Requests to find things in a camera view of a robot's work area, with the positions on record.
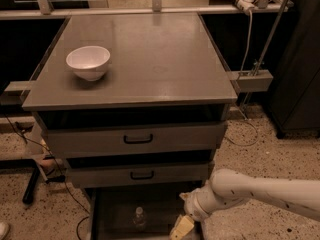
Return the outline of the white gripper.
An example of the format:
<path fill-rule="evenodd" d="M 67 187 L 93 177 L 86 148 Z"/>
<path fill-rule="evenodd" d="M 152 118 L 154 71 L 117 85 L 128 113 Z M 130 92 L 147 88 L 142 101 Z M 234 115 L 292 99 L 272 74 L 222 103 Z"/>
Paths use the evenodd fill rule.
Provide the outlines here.
<path fill-rule="evenodd" d="M 182 240 L 194 228 L 194 221 L 204 221 L 216 210 L 216 196 L 209 185 L 181 193 L 180 198 L 184 201 L 187 215 L 178 216 L 170 232 L 170 240 Z"/>

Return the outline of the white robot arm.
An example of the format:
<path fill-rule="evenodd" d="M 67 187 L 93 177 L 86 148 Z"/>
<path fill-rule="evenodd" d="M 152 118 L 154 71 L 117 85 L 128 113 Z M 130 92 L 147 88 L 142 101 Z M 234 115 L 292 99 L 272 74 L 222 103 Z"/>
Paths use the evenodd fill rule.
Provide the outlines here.
<path fill-rule="evenodd" d="M 182 240 L 196 222 L 247 199 L 320 220 L 320 182 L 316 180 L 250 177 L 230 169 L 219 169 L 202 187 L 181 193 L 180 198 L 184 201 L 185 214 L 178 216 L 170 240 Z"/>

